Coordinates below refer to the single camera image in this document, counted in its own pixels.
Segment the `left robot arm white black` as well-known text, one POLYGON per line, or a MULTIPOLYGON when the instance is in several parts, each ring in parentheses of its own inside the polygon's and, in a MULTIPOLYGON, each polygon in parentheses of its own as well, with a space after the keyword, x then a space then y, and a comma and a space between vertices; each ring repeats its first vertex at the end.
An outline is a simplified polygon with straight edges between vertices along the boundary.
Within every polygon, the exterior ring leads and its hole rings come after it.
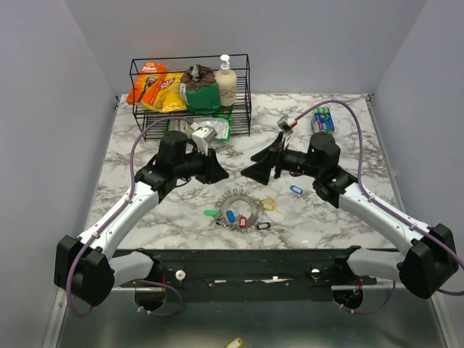
POLYGON ((148 252, 136 250, 123 257, 114 253, 137 222, 161 203, 180 179, 214 184, 228 178, 210 146, 215 136, 210 126, 198 128, 192 136, 168 131, 149 162, 131 171, 129 189, 115 206, 79 236, 59 241, 54 283, 65 290, 68 301, 77 297, 96 307, 115 286, 135 280, 153 286, 160 280, 160 263, 148 252))

